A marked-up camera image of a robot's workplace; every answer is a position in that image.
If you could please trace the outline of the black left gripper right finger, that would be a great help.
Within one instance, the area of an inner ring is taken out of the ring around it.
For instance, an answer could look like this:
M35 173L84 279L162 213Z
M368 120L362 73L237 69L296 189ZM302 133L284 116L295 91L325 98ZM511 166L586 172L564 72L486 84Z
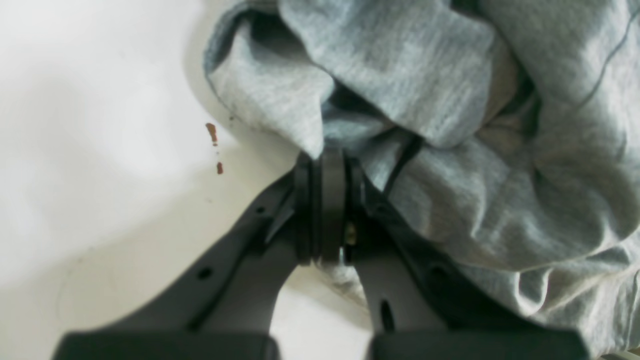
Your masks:
M333 242L361 281L374 326L368 360L587 360L573 330L516 315L422 239L366 178L333 152L333 194L345 197Z

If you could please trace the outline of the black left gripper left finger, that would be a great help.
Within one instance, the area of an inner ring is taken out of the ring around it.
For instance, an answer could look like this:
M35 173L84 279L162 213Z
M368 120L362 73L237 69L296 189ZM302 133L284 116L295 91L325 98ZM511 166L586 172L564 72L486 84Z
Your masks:
M333 152L301 153L163 292L103 328L67 333L55 360L278 360L269 331L300 265L333 262Z

